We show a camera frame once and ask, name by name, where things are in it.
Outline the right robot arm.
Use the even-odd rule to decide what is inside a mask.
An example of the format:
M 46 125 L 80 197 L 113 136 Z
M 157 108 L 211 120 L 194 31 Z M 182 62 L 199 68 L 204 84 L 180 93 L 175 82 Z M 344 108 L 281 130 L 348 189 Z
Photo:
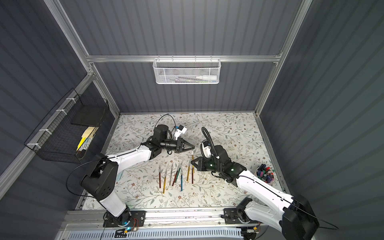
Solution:
M 306 198 L 295 198 L 263 182 L 246 167 L 233 162 L 220 145 L 214 147 L 209 158 L 202 155 L 191 164 L 197 171 L 210 172 L 264 203 L 258 206 L 246 197 L 237 205 L 236 213 L 225 214 L 225 219 L 266 224 L 281 232 L 286 240 L 310 240 L 320 227 Z

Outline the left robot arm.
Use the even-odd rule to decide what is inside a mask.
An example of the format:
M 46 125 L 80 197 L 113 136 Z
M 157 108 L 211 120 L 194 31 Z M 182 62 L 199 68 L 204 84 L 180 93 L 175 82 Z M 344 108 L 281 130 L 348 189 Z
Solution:
M 118 218 L 124 215 L 128 207 L 114 190 L 118 174 L 136 164 L 155 158 L 162 150 L 166 150 L 168 154 L 193 150 L 195 146 L 182 138 L 186 131 L 187 128 L 180 125 L 176 127 L 174 137 L 169 139 L 168 134 L 171 132 L 168 126 L 156 126 L 153 135 L 139 147 L 116 155 L 103 156 L 92 162 L 80 182 L 81 186 L 112 216 Z

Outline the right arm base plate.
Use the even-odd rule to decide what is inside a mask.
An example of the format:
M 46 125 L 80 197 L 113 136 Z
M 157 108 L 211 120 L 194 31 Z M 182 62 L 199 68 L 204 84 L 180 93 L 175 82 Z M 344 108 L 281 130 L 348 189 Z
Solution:
M 238 211 L 237 208 L 224 208 L 224 212 L 221 215 L 221 218 L 224 219 L 225 223 L 228 225 L 236 224 L 255 224 L 258 225 L 259 221 L 251 220 L 249 217 L 246 217 L 245 213 Z

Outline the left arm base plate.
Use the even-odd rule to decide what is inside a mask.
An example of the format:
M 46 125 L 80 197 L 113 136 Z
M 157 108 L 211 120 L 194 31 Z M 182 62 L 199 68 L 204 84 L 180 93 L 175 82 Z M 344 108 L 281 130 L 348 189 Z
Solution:
M 143 227 L 146 219 L 146 213 L 146 211 L 125 210 L 119 217 L 114 217 L 110 212 L 106 211 L 103 216 L 103 227 Z

